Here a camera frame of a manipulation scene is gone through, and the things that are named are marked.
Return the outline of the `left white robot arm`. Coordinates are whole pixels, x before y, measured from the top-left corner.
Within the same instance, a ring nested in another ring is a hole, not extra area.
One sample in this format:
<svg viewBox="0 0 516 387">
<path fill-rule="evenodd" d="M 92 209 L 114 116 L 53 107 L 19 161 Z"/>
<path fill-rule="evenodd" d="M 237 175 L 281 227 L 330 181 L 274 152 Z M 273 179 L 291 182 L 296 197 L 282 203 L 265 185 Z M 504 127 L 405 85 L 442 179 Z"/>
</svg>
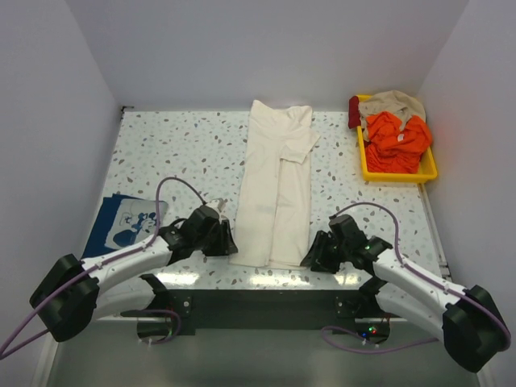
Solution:
<svg viewBox="0 0 516 387">
<path fill-rule="evenodd" d="M 84 260 L 72 254 L 62 256 L 31 295 L 30 305 L 55 341 L 75 337 L 93 318 L 107 315 L 100 299 L 116 285 L 186 260 L 196 251 L 205 256 L 237 253 L 224 206 L 222 199 L 207 202 L 187 219 L 160 227 L 143 241 L 116 252 Z"/>
</svg>

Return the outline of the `cream t shirt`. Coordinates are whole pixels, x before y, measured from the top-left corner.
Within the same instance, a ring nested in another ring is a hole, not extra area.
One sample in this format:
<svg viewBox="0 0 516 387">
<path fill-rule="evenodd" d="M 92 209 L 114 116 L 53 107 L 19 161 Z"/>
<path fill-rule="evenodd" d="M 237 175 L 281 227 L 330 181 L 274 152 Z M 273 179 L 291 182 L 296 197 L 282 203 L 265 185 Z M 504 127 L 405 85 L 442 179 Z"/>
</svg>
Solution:
<svg viewBox="0 0 516 387">
<path fill-rule="evenodd" d="M 311 152 L 320 135 L 311 106 L 252 103 L 230 262 L 298 268 L 310 243 Z"/>
</svg>

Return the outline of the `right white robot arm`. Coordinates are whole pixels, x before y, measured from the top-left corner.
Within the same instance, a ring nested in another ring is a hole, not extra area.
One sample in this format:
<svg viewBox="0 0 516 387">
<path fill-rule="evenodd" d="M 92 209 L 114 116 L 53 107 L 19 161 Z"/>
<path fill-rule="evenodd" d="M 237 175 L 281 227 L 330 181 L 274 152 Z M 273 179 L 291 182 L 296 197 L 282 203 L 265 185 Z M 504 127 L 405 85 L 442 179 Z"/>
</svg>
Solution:
<svg viewBox="0 0 516 387">
<path fill-rule="evenodd" d="M 377 308 L 419 326 L 469 372 L 510 347 L 510 332 L 486 289 L 465 288 L 425 270 L 400 256 L 397 246 L 367 238 L 349 215 L 331 217 L 329 226 L 317 232 L 302 266 L 335 274 L 349 263 L 369 274 L 353 311 Z"/>
</svg>

